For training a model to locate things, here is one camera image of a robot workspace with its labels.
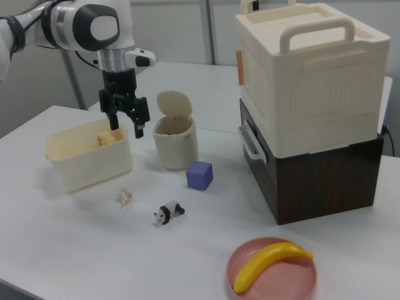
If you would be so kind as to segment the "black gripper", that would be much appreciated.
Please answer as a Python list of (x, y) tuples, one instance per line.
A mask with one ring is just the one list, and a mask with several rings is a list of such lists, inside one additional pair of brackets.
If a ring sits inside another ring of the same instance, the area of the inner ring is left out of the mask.
[(145, 124), (149, 121), (149, 109), (145, 97), (135, 98), (137, 88), (135, 69), (120, 72), (102, 71), (102, 78), (104, 89), (99, 91), (100, 109), (107, 114), (110, 129), (114, 131), (119, 128), (118, 109), (112, 95), (123, 97), (129, 95), (126, 114), (134, 123), (135, 138), (142, 138)]

